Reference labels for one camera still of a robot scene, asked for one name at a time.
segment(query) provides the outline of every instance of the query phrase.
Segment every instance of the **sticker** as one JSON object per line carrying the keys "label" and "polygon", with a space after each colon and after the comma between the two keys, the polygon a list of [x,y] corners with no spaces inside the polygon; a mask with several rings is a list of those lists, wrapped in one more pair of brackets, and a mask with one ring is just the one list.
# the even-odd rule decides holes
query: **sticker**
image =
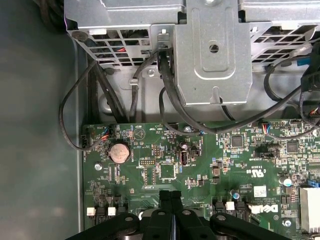
{"label": "sticker", "polygon": [[297,218],[298,210],[281,210],[281,218]]}
{"label": "sticker", "polygon": [[267,187],[266,186],[254,186],[253,187],[255,198],[266,198],[267,197]]}

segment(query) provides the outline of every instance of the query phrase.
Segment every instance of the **electrolytic capacitor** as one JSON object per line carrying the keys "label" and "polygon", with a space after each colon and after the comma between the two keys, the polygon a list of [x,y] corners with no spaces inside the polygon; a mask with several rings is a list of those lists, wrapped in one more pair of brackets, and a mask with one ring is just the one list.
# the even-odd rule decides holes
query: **electrolytic capacitor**
{"label": "electrolytic capacitor", "polygon": [[292,180],[290,178],[288,178],[287,176],[281,176],[281,177],[279,177],[279,183],[283,186],[291,187]]}
{"label": "electrolytic capacitor", "polygon": [[240,194],[239,194],[236,190],[234,190],[234,189],[232,189],[232,190],[230,191],[230,195],[231,195],[234,199],[236,199],[236,200],[238,200],[238,199],[240,198]]}

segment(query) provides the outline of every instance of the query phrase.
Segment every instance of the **chip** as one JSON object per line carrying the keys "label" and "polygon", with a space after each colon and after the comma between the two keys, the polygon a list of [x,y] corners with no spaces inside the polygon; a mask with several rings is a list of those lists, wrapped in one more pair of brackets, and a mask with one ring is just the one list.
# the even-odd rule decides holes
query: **chip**
{"label": "chip", "polygon": [[298,142],[297,141],[288,141],[286,144],[286,151],[288,154],[293,154],[298,152]]}
{"label": "chip", "polygon": [[232,136],[231,137],[231,147],[232,148],[242,148],[243,147],[242,136]]}
{"label": "chip", "polygon": [[175,166],[173,164],[160,164],[160,171],[161,180],[175,178]]}
{"label": "chip", "polygon": [[220,168],[213,168],[212,169],[212,173],[213,173],[213,176],[217,177],[217,176],[220,176]]}
{"label": "chip", "polygon": [[219,184],[221,182],[220,177],[216,176],[212,178],[213,184]]}
{"label": "chip", "polygon": [[205,184],[204,180],[203,179],[199,179],[198,180],[198,185],[199,186],[203,186]]}
{"label": "chip", "polygon": [[286,187],[286,188],[285,188],[285,193],[286,193],[287,195],[293,194],[293,193],[294,193],[294,188],[293,188],[293,187]]}

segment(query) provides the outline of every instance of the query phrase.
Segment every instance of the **capacitor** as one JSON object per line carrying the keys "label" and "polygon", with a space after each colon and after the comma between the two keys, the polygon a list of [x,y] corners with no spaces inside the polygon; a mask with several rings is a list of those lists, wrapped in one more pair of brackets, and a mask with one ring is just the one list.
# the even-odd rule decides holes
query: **capacitor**
{"label": "capacitor", "polygon": [[131,156],[131,150],[125,142],[118,142],[112,145],[108,153],[109,158],[116,164],[125,163]]}
{"label": "capacitor", "polygon": [[279,178],[279,183],[283,186],[286,186],[286,187],[291,187],[292,185],[292,180],[290,178],[288,178],[287,176],[281,176]]}
{"label": "capacitor", "polygon": [[240,194],[239,194],[236,190],[234,190],[234,189],[232,189],[232,190],[230,191],[230,195],[231,195],[234,199],[236,199],[236,200],[238,200],[238,199],[240,198]]}

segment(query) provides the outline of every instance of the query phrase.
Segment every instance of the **motherboard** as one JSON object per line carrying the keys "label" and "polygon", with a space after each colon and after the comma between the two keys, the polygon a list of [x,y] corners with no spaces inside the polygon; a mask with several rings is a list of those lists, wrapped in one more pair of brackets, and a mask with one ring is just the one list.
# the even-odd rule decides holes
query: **motherboard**
{"label": "motherboard", "polygon": [[[197,131],[186,124],[171,126]],[[311,128],[299,119],[268,120],[267,127],[280,137]],[[318,129],[298,139],[275,140],[258,122],[198,136],[176,134],[161,123],[100,124],[83,127],[82,145],[101,137],[99,146],[83,153],[85,229],[124,212],[141,217],[159,207],[160,190],[169,190],[181,191],[184,207],[206,219],[228,213],[290,239],[318,232],[310,212],[319,207],[308,205],[310,196],[319,197]]]}

